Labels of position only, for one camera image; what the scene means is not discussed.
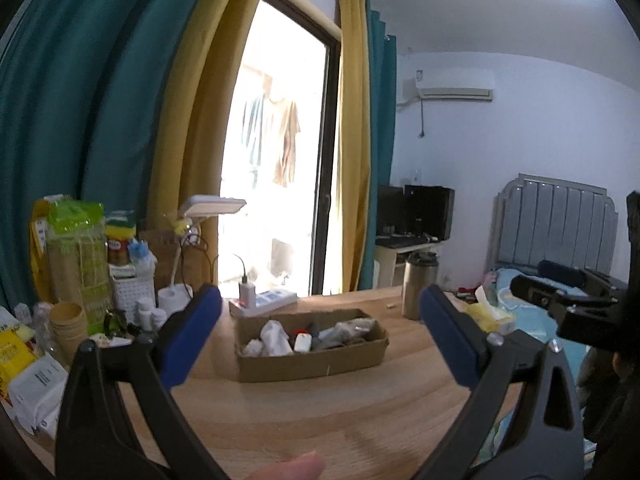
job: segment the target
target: yellow package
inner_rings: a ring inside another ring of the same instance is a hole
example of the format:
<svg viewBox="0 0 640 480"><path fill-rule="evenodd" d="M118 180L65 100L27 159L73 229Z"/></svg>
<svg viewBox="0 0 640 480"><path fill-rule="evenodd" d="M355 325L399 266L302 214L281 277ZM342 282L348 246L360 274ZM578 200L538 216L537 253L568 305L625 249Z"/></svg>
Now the yellow package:
<svg viewBox="0 0 640 480"><path fill-rule="evenodd" d="M12 316L5 307L0 306L0 332L11 330L23 343L28 343L35 337L35 330L23 325Z"/></svg>
<svg viewBox="0 0 640 480"><path fill-rule="evenodd" d="M0 397L6 398L9 382L36 361L36 356L14 332L0 332Z"/></svg>
<svg viewBox="0 0 640 480"><path fill-rule="evenodd" d="M484 332L500 332L507 335L515 330L515 317L501 308L474 303L467 306L466 313Z"/></svg>

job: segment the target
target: teal curtain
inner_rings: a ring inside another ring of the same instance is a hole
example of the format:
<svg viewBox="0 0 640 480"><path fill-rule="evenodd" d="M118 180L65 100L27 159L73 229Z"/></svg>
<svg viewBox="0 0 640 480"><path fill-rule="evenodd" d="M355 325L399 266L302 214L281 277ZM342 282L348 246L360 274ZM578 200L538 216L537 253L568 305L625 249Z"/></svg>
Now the teal curtain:
<svg viewBox="0 0 640 480"><path fill-rule="evenodd" d="M369 35L369 78L371 102L371 176L369 181L369 215L367 239L358 288L373 286L373 254L376 246L376 212L378 184L389 184L391 160L396 134L396 83L398 48L395 36L385 35L385 22L380 13L371 10L366 0Z"/></svg>
<svg viewBox="0 0 640 480"><path fill-rule="evenodd" d="M0 62L0 304L35 299L35 200L144 202L166 74L196 1L33 0L26 9Z"/></svg>

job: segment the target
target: door frame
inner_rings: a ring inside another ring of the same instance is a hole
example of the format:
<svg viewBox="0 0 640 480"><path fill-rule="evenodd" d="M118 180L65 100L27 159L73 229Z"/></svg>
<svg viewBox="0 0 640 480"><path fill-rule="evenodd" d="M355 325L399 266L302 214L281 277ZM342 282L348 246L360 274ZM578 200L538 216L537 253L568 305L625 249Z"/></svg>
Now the door frame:
<svg viewBox="0 0 640 480"><path fill-rule="evenodd" d="M289 0L263 0L296 22L317 40L326 45L324 64L324 88L318 145L316 196L314 200L314 224L311 243L310 287L311 294L322 294L324 265L331 211L331 188L334 174L334 149L338 116L338 82L340 77L340 49L338 39L322 25Z"/></svg>

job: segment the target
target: cardboard tray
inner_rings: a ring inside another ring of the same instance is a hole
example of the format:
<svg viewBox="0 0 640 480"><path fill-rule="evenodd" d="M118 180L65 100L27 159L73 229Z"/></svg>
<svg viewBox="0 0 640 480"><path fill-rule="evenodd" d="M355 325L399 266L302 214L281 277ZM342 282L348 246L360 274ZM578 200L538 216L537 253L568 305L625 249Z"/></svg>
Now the cardboard tray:
<svg viewBox="0 0 640 480"><path fill-rule="evenodd" d="M251 339L260 338L260 330L270 319L281 322L284 330L290 335L296 330L308 326L312 321L318 322L320 330L324 330L339 321L348 321L359 317L370 316L360 309L348 308L327 312L274 314L237 319L235 332L239 381L241 383L294 381L343 374L378 366L382 363L386 347L389 345L388 333L378 322L367 335L366 342L354 346L283 357L244 357L241 354L242 349Z"/></svg>

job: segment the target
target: air conditioner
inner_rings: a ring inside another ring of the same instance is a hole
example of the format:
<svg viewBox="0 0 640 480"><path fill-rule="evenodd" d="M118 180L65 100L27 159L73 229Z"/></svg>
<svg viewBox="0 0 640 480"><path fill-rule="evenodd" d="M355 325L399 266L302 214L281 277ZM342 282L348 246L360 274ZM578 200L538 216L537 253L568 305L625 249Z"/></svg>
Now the air conditioner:
<svg viewBox="0 0 640 480"><path fill-rule="evenodd" d="M495 75L481 68L418 70L415 87L424 100L493 101Z"/></svg>

